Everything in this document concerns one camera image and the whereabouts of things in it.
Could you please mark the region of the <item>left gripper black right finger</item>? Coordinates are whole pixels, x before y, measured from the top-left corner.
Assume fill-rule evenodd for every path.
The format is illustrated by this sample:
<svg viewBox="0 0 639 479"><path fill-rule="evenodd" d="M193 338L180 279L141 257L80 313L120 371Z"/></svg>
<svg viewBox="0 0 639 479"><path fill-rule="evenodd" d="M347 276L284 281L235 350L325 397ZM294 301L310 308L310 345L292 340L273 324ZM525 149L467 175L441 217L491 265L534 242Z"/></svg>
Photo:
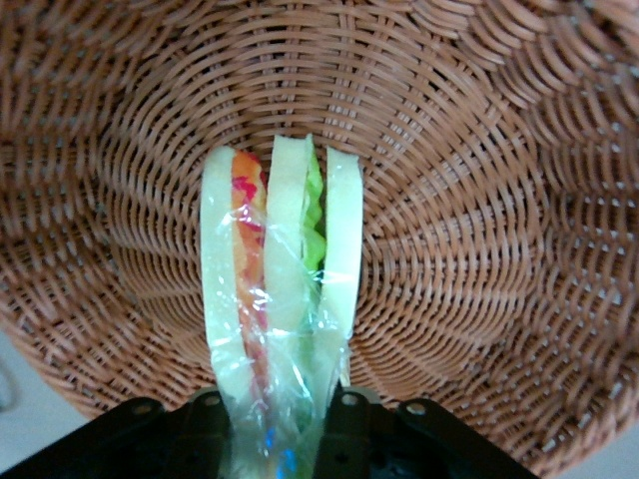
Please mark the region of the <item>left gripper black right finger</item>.
<svg viewBox="0 0 639 479"><path fill-rule="evenodd" d="M338 387L327 411L315 478L515 478L536 475L438 403L385 408L374 391Z"/></svg>

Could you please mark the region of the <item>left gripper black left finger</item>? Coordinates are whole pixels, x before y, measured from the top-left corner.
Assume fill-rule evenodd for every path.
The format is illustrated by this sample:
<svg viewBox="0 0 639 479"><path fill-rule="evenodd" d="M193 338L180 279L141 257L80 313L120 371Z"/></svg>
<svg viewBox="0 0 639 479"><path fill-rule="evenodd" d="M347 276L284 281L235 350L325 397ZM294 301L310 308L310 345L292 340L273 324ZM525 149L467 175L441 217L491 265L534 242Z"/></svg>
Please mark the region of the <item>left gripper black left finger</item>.
<svg viewBox="0 0 639 479"><path fill-rule="evenodd" d="M3 472L3 478L228 478L231 426L218 391L169 411L128 400Z"/></svg>

